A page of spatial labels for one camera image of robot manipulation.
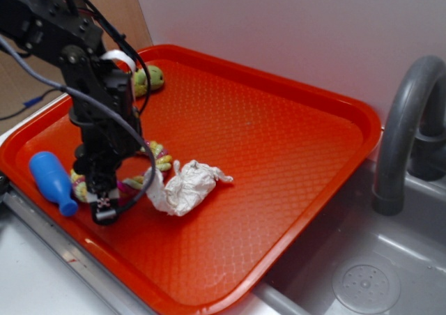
white wall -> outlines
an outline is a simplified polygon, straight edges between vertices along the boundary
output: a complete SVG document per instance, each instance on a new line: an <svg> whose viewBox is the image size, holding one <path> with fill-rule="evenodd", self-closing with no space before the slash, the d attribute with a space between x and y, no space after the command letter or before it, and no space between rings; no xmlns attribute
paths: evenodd
<svg viewBox="0 0 446 315"><path fill-rule="evenodd" d="M353 96L385 122L419 56L446 59L446 0L139 0L170 43Z"/></svg>

gray cable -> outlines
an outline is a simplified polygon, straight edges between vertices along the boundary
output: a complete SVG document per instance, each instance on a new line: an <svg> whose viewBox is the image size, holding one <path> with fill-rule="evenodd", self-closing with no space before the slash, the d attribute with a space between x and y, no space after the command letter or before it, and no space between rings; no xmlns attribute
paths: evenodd
<svg viewBox="0 0 446 315"><path fill-rule="evenodd" d="M131 206L133 206L136 201L140 200L142 196L146 193L147 189L152 185L153 179L155 178L155 157L153 156L150 148L148 147L148 144L146 141L139 135L136 130L133 129L131 125L129 125L119 114L117 114L112 109L104 106L102 103L98 102L96 99L93 99L89 95L86 95L76 89L73 89L69 86L62 85L60 83L54 82L48 78L45 78L38 73L36 73L29 65L28 63L20 57L20 55L15 51L13 47L9 45L9 43L6 42L6 40L0 36L0 45L16 60L16 62L27 72L32 76L33 78L37 79L39 82L42 82L48 86L51 86L59 91L66 92L68 95L71 95L72 97L81 99L83 101L86 101L90 105L93 105L94 107L98 108L100 111L104 112L108 117L115 120L122 128L124 128L132 137L144 148L145 153L147 154L150 162L151 162L151 176L148 179L148 181L143 185L141 190L136 194L133 199L130 201L131 203L127 203L124 207L121 207L119 210L120 213L123 211L129 209Z"/></svg>

green plush toy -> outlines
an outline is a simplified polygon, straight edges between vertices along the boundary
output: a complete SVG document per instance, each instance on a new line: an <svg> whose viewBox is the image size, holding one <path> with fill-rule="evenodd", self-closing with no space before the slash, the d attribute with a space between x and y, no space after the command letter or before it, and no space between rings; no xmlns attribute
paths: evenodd
<svg viewBox="0 0 446 315"><path fill-rule="evenodd" d="M162 71L157 66L147 66L148 73L151 76L151 91L156 91L164 85L164 75ZM135 96L141 97L147 92L147 77L146 73L142 69L138 69L133 74L134 82L134 94Z"/></svg>

cable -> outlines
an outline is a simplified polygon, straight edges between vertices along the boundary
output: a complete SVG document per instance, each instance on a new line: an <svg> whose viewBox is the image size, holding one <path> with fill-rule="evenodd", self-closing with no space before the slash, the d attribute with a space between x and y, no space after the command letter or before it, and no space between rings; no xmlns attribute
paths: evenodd
<svg viewBox="0 0 446 315"><path fill-rule="evenodd" d="M141 65L142 69L144 70L144 73L146 73L147 77L147 92L144 96L144 102L141 106L141 109L139 110L139 113L142 114L148 104L148 99L151 95L151 80L150 80L150 73L148 71L148 68L146 66L146 63L144 60L140 57L138 52L132 48L131 45L125 41L125 36L123 34L120 34L116 28L102 15L102 13L91 3L89 0L82 0L87 6L90 7L90 11L87 14L90 16L93 16L93 18L98 22L98 24L105 30L105 32L113 39L114 42L118 44L118 46L121 48L123 52L125 52L128 56L132 57L133 60L137 60L139 64Z"/></svg>
<svg viewBox="0 0 446 315"><path fill-rule="evenodd" d="M42 101L43 98L45 96L47 96L47 94L49 94L51 92L54 92L54 91L58 91L58 90L57 89L49 89L49 90L45 91L42 95L40 95L40 96L38 96L36 98L30 99L28 101L23 102L24 107L22 109L20 109L19 111L15 112L15 113L10 114L10 115L0 117L0 121L8 120L10 118L13 118L14 116L17 116L17 115L25 112L31 106L34 106L38 102Z"/></svg>
<svg viewBox="0 0 446 315"><path fill-rule="evenodd" d="M35 72L28 63L20 57L20 55L12 48L6 40L0 36L0 45L16 60L16 62L33 78L37 79L39 82L42 82L48 86L51 86L54 89L57 89L61 92L66 92L68 95L79 98L85 102L88 102L90 105L93 105L94 107L98 108L100 111L104 112L108 117L115 120L122 128L127 130L127 132L142 146L144 147L145 153L148 156L148 159L151 162L151 174L150 178L148 179L147 183L143 184L143 187L140 189L140 191L133 197L129 202L126 203L125 206L117 208L116 214L121 214L122 212L130 209L132 206L134 206L138 200L140 200L143 195L146 193L147 189L152 185L153 180L155 179L155 157L153 156L147 142L142 138L141 135L139 135L136 130L133 129L131 125L129 125L119 114L117 114L115 111L111 110L110 108L104 106L101 102L98 102L96 99L93 99L89 95L83 94L81 91L78 91L76 89L73 89L69 86L62 85L60 83L54 82L48 78L45 78L41 75L39 75L37 72Z"/></svg>

sink drain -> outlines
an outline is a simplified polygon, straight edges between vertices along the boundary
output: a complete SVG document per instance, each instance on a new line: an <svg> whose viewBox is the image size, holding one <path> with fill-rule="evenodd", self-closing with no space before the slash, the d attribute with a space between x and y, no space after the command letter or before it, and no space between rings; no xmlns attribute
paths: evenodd
<svg viewBox="0 0 446 315"><path fill-rule="evenodd" d="M401 291L397 274L381 260L369 257L342 263L334 272L332 285L340 303L360 314L389 310Z"/></svg>

